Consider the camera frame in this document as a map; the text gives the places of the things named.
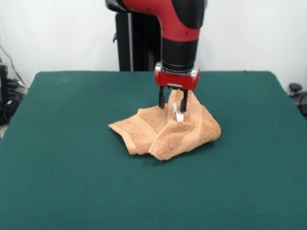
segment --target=black knob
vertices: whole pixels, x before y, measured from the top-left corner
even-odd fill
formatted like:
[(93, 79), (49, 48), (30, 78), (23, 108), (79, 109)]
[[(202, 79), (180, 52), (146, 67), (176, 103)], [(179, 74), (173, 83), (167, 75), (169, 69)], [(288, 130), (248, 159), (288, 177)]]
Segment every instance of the black knob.
[(292, 83), (289, 85), (291, 92), (297, 93), (302, 90), (302, 86), (300, 84)]
[(106, 7), (115, 12), (127, 12), (122, 0), (106, 0)]

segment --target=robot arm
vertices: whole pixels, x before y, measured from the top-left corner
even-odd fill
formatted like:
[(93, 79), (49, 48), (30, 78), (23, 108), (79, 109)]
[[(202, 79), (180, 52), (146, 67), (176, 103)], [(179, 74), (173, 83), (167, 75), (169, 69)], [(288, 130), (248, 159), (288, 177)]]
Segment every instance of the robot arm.
[(155, 68), (160, 86), (159, 106), (164, 108), (164, 87), (181, 89), (186, 110), (188, 90), (195, 90), (200, 75), (194, 67), (200, 28), (207, 0), (106, 0), (109, 9), (117, 12), (152, 14), (160, 22), (162, 35), (161, 63)]

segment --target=towel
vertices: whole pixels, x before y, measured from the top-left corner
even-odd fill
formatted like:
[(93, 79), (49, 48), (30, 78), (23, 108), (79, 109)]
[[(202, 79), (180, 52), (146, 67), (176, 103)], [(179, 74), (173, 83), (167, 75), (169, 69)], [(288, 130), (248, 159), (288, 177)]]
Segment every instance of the towel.
[(181, 90), (173, 90), (164, 109), (139, 109), (136, 115), (109, 128), (121, 135), (130, 155), (149, 153), (161, 161), (217, 140), (221, 135), (219, 124), (192, 91), (184, 121), (177, 121), (173, 104), (180, 104), (182, 98)]

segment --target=orange towel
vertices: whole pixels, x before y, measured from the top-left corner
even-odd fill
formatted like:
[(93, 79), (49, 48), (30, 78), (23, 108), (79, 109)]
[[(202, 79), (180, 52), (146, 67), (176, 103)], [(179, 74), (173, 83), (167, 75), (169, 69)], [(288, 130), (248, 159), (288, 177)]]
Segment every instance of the orange towel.
[(150, 153), (161, 161), (218, 139), (219, 124), (191, 91), (184, 121), (177, 121), (173, 103), (180, 104), (182, 98), (182, 91), (173, 90), (164, 109), (139, 109), (136, 115), (109, 127), (122, 136), (129, 154)]

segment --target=white wall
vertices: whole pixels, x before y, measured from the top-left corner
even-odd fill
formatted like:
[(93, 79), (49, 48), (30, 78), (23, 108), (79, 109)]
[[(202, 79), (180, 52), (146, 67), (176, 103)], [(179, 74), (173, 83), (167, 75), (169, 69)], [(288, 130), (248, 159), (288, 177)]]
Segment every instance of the white wall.
[[(306, 12), (305, 0), (209, 0), (196, 64), (307, 87)], [(114, 16), (104, 0), (0, 0), (0, 42), (28, 84), (42, 70), (118, 70)]]

